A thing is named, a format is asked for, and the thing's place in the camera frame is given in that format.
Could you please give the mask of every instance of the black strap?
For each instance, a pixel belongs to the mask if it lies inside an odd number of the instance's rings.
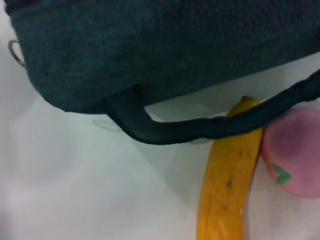
[[[100,107],[132,138],[154,145],[179,144],[199,138],[219,139],[263,127],[300,102],[320,97],[320,70],[269,100],[233,117],[218,116],[179,122],[151,119],[133,89],[104,99]]]

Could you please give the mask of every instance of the yellow banana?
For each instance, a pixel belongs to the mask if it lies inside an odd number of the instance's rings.
[[[260,102],[245,96],[228,117]],[[263,129],[218,139],[211,148],[200,196],[197,240],[243,240],[244,210]]]

